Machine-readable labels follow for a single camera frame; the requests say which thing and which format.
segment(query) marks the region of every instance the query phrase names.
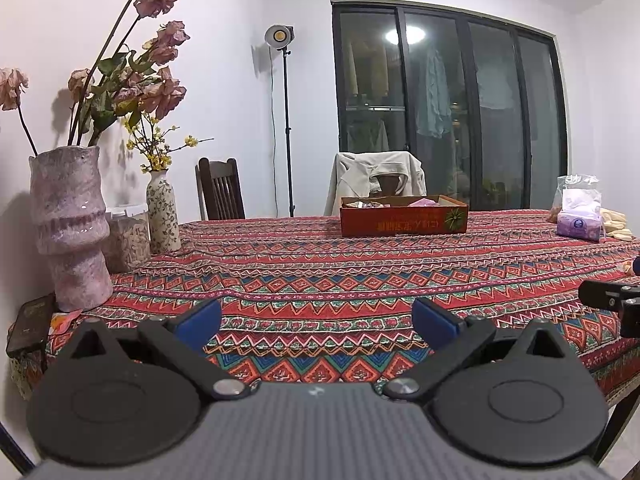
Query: tablecloth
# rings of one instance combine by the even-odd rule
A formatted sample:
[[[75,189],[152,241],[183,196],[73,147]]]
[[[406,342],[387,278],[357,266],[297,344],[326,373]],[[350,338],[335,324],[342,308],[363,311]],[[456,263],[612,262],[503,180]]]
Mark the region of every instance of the tablecloth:
[[[342,238],[337,218],[194,222],[182,249],[113,275],[103,306],[56,327],[46,355],[14,360],[33,386],[86,317],[134,327],[218,298],[222,327],[204,347],[247,383],[369,381],[382,387],[425,358],[411,304],[429,296],[450,311],[498,327],[533,317],[556,323],[609,400],[640,378],[640,341],[621,339],[615,314],[577,299],[584,279],[638,283],[618,267],[640,241],[558,237],[544,212],[474,212],[459,235]]]

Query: table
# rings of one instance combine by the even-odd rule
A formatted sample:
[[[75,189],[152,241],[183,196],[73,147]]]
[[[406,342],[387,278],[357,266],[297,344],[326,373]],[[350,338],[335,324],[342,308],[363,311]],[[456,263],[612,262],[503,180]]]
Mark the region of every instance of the table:
[[[382,385],[429,349],[410,308],[429,296],[459,316],[523,326],[555,322],[610,404],[640,383],[640,341],[619,320],[577,300],[584,279],[639,283],[616,268],[640,241],[595,244],[558,237],[544,212],[471,213],[461,235],[342,238],[337,218],[252,219],[181,226],[183,248],[113,276],[104,306],[58,328],[51,362],[86,317],[133,327],[207,298],[223,307],[206,356],[243,381],[369,381]],[[14,360],[33,386],[38,352]]]

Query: glass panel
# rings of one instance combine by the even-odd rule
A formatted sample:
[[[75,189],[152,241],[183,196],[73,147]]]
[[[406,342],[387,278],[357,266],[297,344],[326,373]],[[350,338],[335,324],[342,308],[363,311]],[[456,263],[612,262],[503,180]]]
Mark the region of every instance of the glass panel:
[[[404,150],[404,91],[394,14],[340,14],[347,151]]]
[[[414,153],[428,193],[469,203],[468,113],[456,22],[407,13],[406,34],[417,130]]]
[[[545,43],[519,38],[531,130],[532,209],[549,209],[560,175],[558,103],[551,54]]]
[[[485,210],[522,207],[524,134],[511,36],[470,23],[482,123],[482,196]]]

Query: silver bolt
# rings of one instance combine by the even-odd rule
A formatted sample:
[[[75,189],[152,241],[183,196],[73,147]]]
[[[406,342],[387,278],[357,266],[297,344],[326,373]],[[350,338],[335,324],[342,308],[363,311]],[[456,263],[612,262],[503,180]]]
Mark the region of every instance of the silver bolt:
[[[411,395],[420,389],[420,384],[409,377],[398,377],[389,381],[386,389],[396,395]]]
[[[213,391],[225,397],[238,396],[244,388],[244,383],[238,379],[220,379],[213,385]]]

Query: ribbed gray surface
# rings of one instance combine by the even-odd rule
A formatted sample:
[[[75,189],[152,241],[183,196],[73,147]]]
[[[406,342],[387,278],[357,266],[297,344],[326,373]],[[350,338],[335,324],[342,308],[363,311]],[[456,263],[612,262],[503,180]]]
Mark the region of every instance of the ribbed gray surface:
[[[111,470],[44,462],[30,480],[606,480],[587,460],[562,470],[513,471],[463,455],[413,404],[368,384],[263,383],[219,402],[180,446]]]

